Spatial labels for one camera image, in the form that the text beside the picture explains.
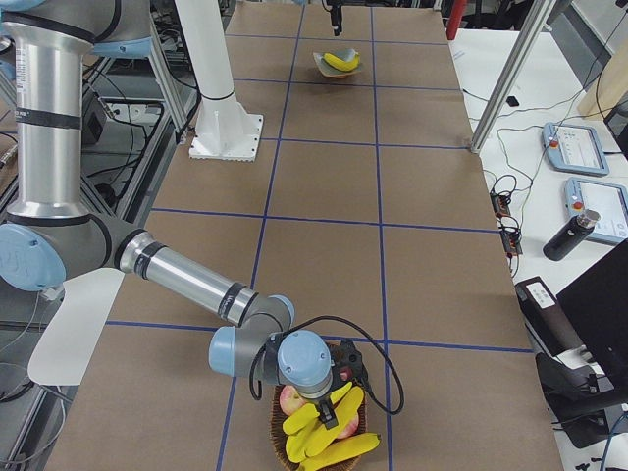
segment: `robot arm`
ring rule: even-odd
[[[329,393],[355,376],[356,358],[361,366],[359,352],[346,354],[352,344],[332,352],[316,334],[291,331],[294,310],[284,297],[228,280],[80,202],[82,56],[98,48],[128,57],[150,44],[148,0],[0,0],[0,8],[16,44],[20,137],[20,193],[0,225],[0,276],[41,290],[112,267],[158,283],[237,326],[212,339],[214,370],[292,384],[333,426]]]

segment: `white cable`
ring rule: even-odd
[[[59,390],[59,393],[62,393],[61,388],[57,387],[57,390]],[[24,459],[16,459],[16,460],[0,459],[0,465],[15,466],[19,464],[26,464],[29,461],[33,461],[35,458],[41,456],[50,446],[52,446],[56,442],[56,440],[61,435],[61,431],[63,430],[64,425],[66,425],[66,404],[64,403],[63,400],[60,400],[60,404],[61,404],[61,425],[59,426],[59,430],[57,431],[55,436],[52,439],[50,439],[50,441],[46,445],[44,445],[38,451],[34,452],[31,456],[28,456]]]
[[[17,365],[15,363],[7,363],[5,361],[0,361],[0,365],[13,366],[13,367],[20,368],[21,370],[26,371],[26,368],[24,366]],[[0,399],[4,399],[6,397],[11,397],[19,388],[23,388],[25,386],[24,380],[29,380],[30,381],[30,378],[28,377],[28,373],[26,373],[26,375],[18,382],[17,386],[15,386],[12,390],[10,390],[9,392],[7,392],[3,396],[1,396]]]

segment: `blue joint cap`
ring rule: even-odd
[[[277,356],[284,376],[303,388],[320,384],[332,368],[330,350],[323,339],[310,331],[296,331],[287,336]]]
[[[94,44],[91,54],[114,59],[145,59],[150,56],[152,39],[142,37],[129,41],[99,42]]]
[[[236,328],[221,327],[209,344],[209,367],[227,376],[236,375]]]
[[[290,325],[294,324],[294,304],[292,304],[292,301],[290,301],[287,297],[281,295],[281,294],[273,294],[271,296],[273,299],[278,299],[279,301],[281,301],[283,304],[286,305],[286,307],[288,308],[288,312],[290,313]]]
[[[40,291],[66,280],[59,254],[41,235],[24,226],[0,226],[0,276],[15,288]]]
[[[0,61],[0,72],[9,80],[16,79],[16,67],[8,62]]]
[[[25,12],[38,7],[46,0],[0,0],[0,8],[10,12]]]

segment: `wicker basket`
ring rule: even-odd
[[[279,406],[279,396],[282,393],[282,388],[282,386],[275,387],[275,396],[273,397],[271,407],[271,442],[273,443],[273,448],[275,449],[275,455],[284,465],[284,468],[289,471],[296,471],[298,463],[292,463],[288,460],[288,456],[286,455],[286,441],[288,440],[288,437],[284,433],[282,426],[288,416],[285,415]],[[358,424],[357,431],[355,433],[363,434],[366,432],[366,397],[364,402],[362,402],[362,405],[360,405],[360,408],[357,410],[357,413],[360,418],[360,423]],[[347,461],[337,463],[333,466],[328,466],[325,468],[325,471],[350,471],[355,467],[359,459],[360,456],[356,456],[355,458],[348,459]]]

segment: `monitor stand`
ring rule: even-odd
[[[546,401],[574,446],[606,440],[623,413],[621,403],[628,401],[628,392],[614,389],[589,366],[572,370],[544,353],[537,355],[537,369]],[[628,424],[620,423],[616,432],[628,432]]]

